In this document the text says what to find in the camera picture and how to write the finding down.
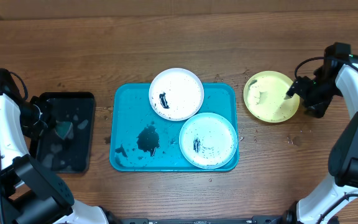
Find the dark green sponge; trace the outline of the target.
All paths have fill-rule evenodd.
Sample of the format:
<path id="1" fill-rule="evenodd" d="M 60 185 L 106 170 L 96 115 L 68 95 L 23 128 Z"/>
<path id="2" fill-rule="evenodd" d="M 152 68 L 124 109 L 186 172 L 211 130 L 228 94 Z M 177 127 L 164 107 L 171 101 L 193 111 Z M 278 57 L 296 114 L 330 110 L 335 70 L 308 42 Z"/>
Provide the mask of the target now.
<path id="1" fill-rule="evenodd" d="M 69 121 L 57 122 L 55 133 L 62 140 L 73 139 L 73 123 Z"/>

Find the yellow-green round plate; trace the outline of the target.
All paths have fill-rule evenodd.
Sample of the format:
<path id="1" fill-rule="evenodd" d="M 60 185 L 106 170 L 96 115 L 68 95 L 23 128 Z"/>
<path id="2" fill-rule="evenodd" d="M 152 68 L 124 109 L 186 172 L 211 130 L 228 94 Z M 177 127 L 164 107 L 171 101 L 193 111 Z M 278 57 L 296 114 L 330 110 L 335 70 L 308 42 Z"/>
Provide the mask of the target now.
<path id="1" fill-rule="evenodd" d="M 244 103 L 256 118 L 268 123 L 281 123 L 298 110 L 300 97 L 287 98 L 293 81 L 275 71 L 263 71 L 249 78 L 244 87 Z"/>

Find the white round plate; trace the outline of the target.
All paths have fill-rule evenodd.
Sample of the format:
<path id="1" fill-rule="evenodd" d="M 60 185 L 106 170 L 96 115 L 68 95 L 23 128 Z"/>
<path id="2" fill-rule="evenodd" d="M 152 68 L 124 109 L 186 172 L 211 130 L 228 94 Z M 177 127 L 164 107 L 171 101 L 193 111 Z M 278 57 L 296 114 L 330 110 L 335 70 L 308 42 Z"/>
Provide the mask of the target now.
<path id="1" fill-rule="evenodd" d="M 149 88 L 152 109 L 169 121 L 183 121 L 195 115 L 204 100 L 200 79 L 184 68 L 169 68 L 160 72 Z"/>

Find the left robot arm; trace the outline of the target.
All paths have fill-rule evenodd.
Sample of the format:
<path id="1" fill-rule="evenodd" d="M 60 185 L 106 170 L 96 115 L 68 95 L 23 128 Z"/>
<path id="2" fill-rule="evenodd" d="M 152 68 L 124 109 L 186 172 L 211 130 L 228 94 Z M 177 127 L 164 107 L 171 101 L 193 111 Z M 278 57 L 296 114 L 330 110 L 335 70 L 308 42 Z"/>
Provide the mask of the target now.
<path id="1" fill-rule="evenodd" d="M 73 125 L 57 121 L 49 103 L 27 101 L 15 77 L 0 68 L 0 222 L 120 223 L 109 210 L 75 200 L 67 184 L 31 156 L 25 137 L 38 140 L 52 131 L 66 140 Z"/>

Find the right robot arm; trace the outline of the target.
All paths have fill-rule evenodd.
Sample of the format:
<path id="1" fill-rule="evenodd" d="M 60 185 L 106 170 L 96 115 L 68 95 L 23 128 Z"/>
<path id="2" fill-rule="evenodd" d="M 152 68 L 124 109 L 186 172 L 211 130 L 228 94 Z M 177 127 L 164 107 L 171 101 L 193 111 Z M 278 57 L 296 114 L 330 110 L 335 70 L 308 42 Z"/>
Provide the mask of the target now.
<path id="1" fill-rule="evenodd" d="M 328 174 L 275 223 L 338 223 L 336 214 L 358 198 L 358 55 L 336 42 L 324 51 L 314 78 L 296 76 L 285 99 L 298 95 L 306 112 L 322 118 L 334 96 L 344 98 L 350 122 L 331 149 Z"/>

